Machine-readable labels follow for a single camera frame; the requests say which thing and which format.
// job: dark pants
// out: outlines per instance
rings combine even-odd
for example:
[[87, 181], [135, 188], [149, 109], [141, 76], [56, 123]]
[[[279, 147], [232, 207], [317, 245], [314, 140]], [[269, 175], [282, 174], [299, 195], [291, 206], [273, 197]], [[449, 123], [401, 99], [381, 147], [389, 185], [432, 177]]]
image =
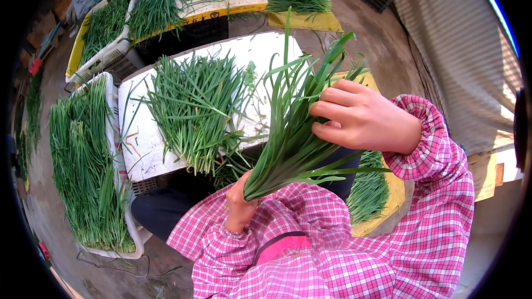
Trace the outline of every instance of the dark pants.
[[[353, 150], [340, 147], [315, 168], [335, 162], [352, 152]], [[359, 161], [360, 157], [355, 157], [338, 168], [356, 168]], [[351, 192], [355, 174], [344, 176], [346, 179], [343, 181], [321, 183], [320, 186], [335, 193], [345, 201]], [[131, 213], [137, 222], [163, 241], [167, 240], [181, 217], [206, 197], [201, 192], [214, 190], [209, 182], [201, 176], [178, 176], [169, 186], [141, 193], [131, 204]]]

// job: white plastic crate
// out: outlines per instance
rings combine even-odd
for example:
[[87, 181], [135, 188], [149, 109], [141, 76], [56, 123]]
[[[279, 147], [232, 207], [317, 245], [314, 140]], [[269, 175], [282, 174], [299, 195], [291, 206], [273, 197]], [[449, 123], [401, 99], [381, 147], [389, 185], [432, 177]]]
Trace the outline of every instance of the white plastic crate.
[[133, 195], [137, 197], [139, 194], [143, 192], [147, 192], [151, 189], [156, 189], [157, 183], [155, 181], [155, 178], [148, 178], [146, 180], [143, 180], [141, 182], [135, 182], [131, 184], [131, 190], [133, 191]]
[[[113, 85], [113, 76], [108, 72], [98, 74], [88, 83], [93, 83], [97, 79], [101, 78], [107, 79], [107, 84], [105, 88], [105, 100], [111, 110], [111, 116], [109, 117], [109, 120], [105, 121], [105, 135], [107, 136], [109, 153], [111, 154], [111, 156], [114, 156], [113, 167], [117, 174], [116, 176], [114, 176], [114, 185], [116, 189], [120, 189], [122, 187], [122, 183], [125, 183], [127, 186], [129, 178], [126, 170], [126, 164], [124, 163], [123, 155], [120, 154], [118, 156], [115, 156], [117, 153], [120, 152], [120, 139], [119, 136], [117, 136], [117, 134], [120, 134], [120, 127], [118, 123], [118, 88]], [[82, 85], [78, 90], [81, 90], [83, 88], [85, 88], [85, 85]], [[83, 247], [83, 249], [85, 249], [87, 252], [98, 254], [100, 256], [123, 257], [124, 259], [132, 260], [136, 260], [140, 258], [142, 254], [144, 254], [144, 243], [148, 241], [148, 239], [150, 239], [152, 234], [148, 230], [144, 229], [142, 226], [135, 225], [135, 219], [133, 218], [130, 209], [131, 202], [135, 199], [135, 196], [137, 195], [134, 193], [135, 192], [133, 191], [133, 189], [130, 189], [127, 197], [128, 203], [126, 205], [126, 213], [124, 215], [124, 219], [126, 221], [129, 235], [135, 243], [136, 250], [133, 253], [118, 254], [115, 251], [105, 251], [102, 249], [92, 249], [87, 247]]]
[[[128, 11], [126, 13], [125, 19], [126, 22], [129, 20], [130, 12], [133, 10], [138, 0], [130, 0]], [[87, 15], [91, 14], [95, 10], [102, 8], [107, 5], [109, 0], [102, 0], [96, 6], [94, 6]], [[95, 74], [98, 74], [104, 70], [111, 71], [117, 78], [124, 79], [128, 75], [136, 72], [137, 70], [144, 67], [144, 63], [140, 56], [138, 56], [137, 51], [132, 48], [132, 42], [129, 39], [129, 26], [126, 24], [122, 30], [122, 33], [110, 44], [104, 47], [102, 50], [99, 50], [92, 58], [90, 58], [86, 63], [81, 67], [77, 68], [74, 72], [73, 67], [77, 67], [79, 60], [75, 63], [73, 54], [79, 53], [83, 50], [81, 44], [81, 38], [84, 33], [80, 31], [76, 36], [76, 42], [72, 48], [70, 54], [69, 65], [65, 73], [66, 83], [75, 82], [81, 83], [82, 81], [90, 80]]]

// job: person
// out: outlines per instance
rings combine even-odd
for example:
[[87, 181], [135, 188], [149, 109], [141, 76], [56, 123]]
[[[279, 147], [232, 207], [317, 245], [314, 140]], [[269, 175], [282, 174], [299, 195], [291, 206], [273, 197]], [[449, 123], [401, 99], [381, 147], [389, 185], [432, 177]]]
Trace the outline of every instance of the person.
[[396, 176], [415, 182], [410, 210], [391, 233], [352, 237], [345, 203], [317, 185], [292, 183], [260, 204], [247, 202], [249, 172], [189, 210], [168, 191], [164, 198], [138, 196], [133, 215], [143, 223], [144, 212], [160, 209], [158, 222], [169, 225], [168, 236], [159, 236], [195, 261], [196, 298], [450, 297], [475, 197], [464, 151], [449, 138], [440, 112], [417, 96], [390, 102], [339, 80], [309, 113], [330, 119], [313, 124], [316, 136], [347, 149], [382, 151]]

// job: yellow bag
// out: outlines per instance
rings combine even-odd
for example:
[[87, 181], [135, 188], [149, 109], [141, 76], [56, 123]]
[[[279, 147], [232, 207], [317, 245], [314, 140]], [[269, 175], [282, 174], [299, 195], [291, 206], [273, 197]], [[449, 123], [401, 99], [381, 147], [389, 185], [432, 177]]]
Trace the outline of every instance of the yellow bag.
[[[288, 12], [267, 12], [270, 27], [285, 28]], [[343, 32], [340, 22], [333, 13], [290, 14], [291, 29], [322, 30], [324, 32]]]

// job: cardboard box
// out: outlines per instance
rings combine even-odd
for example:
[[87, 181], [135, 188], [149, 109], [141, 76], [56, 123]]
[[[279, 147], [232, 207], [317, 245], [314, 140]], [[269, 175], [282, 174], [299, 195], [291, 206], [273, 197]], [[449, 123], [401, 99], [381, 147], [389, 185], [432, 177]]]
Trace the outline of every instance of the cardboard box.
[[469, 171], [473, 174], [475, 202], [488, 199], [495, 194], [497, 156], [484, 152], [467, 157]]

